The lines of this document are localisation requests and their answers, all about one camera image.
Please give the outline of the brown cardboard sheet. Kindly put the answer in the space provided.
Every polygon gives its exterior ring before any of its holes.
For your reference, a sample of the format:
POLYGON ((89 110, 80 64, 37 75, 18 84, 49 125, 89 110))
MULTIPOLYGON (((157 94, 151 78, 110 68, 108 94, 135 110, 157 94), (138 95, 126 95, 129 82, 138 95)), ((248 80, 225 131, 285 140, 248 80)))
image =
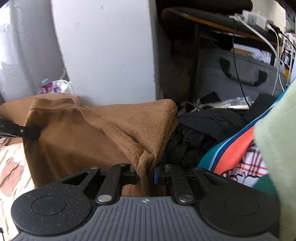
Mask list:
POLYGON ((10 120, 17 125, 24 126, 31 108, 38 105, 50 106, 53 102, 62 99, 71 99, 71 103, 83 106, 81 97, 69 93, 51 93, 25 97, 19 100, 9 101, 1 105, 1 118, 10 120))

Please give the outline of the brown printed t-shirt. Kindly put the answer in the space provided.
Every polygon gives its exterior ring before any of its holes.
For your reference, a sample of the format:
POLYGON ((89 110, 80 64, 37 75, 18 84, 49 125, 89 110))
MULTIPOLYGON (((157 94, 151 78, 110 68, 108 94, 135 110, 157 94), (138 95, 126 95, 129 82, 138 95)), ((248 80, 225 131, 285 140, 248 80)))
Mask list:
POLYGON ((97 166, 131 164, 137 185, 127 196, 157 196, 154 168, 175 130, 176 104, 170 99, 140 104, 78 106, 62 99, 31 108, 26 126, 36 126, 38 140, 24 139, 23 147, 35 187, 47 185, 97 166))

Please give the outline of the purple white detergent bag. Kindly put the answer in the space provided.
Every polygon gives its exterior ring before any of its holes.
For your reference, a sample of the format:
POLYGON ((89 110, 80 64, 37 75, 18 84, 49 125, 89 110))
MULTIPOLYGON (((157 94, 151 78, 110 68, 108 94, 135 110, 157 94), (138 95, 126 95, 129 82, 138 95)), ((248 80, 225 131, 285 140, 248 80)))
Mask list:
POLYGON ((72 95, 75 94, 72 83, 70 81, 63 79, 51 81, 48 78, 42 81, 40 94, 47 93, 69 93, 72 95))

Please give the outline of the light green garment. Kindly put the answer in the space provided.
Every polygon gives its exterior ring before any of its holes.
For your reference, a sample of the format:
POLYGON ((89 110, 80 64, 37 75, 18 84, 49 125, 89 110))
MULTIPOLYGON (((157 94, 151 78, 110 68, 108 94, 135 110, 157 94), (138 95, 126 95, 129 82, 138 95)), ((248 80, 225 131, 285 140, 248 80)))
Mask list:
POLYGON ((295 82, 254 127, 280 200, 280 240, 295 240, 295 82))

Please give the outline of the cream bear print bedsheet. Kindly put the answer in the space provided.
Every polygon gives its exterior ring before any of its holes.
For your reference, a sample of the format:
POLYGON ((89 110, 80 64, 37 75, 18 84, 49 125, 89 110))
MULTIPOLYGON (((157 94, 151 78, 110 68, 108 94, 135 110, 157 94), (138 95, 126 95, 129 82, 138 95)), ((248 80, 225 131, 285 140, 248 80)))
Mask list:
POLYGON ((19 196, 33 189, 23 144, 1 146, 1 240, 12 240, 18 235, 11 206, 19 196))

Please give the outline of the dark wooden desk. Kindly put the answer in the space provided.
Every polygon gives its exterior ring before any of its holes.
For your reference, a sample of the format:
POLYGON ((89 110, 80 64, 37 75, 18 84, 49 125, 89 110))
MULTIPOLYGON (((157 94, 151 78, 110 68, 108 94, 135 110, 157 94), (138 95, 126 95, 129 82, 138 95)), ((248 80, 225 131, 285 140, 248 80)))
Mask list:
MULTIPOLYGON (((206 25, 216 30, 232 33, 234 31, 234 20, 229 16, 208 13, 198 9, 190 8, 166 8, 162 11, 162 17, 179 16, 196 23, 206 25)), ((245 27, 240 21, 236 24, 236 34, 246 38, 263 42, 254 32, 245 27)))

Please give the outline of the teal patterned garment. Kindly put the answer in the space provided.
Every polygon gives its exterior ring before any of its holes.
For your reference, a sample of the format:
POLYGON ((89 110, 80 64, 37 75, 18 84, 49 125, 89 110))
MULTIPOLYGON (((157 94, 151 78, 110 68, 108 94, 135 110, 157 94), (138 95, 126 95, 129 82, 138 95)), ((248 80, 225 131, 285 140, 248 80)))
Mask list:
POLYGON ((238 183, 276 196, 267 165, 254 140, 255 124, 264 118, 283 94, 263 114, 237 134, 213 147, 200 161, 199 167, 238 183))

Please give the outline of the white power strip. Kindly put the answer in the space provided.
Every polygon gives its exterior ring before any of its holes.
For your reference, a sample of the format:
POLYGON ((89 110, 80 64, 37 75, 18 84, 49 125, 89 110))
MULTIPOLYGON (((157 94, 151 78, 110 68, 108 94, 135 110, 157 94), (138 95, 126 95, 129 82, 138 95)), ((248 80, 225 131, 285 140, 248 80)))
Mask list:
POLYGON ((266 17, 245 10, 242 12, 242 16, 243 21, 248 25, 257 26, 265 31, 268 31, 267 25, 269 24, 269 22, 266 17))

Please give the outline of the grey storage bag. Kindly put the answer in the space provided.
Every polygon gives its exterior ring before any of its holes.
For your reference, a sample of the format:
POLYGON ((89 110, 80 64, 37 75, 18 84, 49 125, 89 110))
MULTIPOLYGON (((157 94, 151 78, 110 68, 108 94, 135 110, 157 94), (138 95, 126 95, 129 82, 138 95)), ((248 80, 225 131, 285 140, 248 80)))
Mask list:
POLYGON ((286 84, 283 74, 276 81, 274 66, 251 57, 219 49, 199 52, 196 97, 215 92, 221 100, 250 97, 255 101, 259 94, 279 97, 286 84))

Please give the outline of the black folded garment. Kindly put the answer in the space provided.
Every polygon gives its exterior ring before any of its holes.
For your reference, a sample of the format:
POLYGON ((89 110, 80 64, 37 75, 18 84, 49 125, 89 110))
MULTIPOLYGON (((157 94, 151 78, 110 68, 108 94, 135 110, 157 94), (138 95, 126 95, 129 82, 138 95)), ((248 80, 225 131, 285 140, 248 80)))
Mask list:
POLYGON ((215 145, 232 137, 268 109, 253 106, 242 114, 227 109, 208 109, 183 114, 165 147, 160 165, 198 166, 215 145))

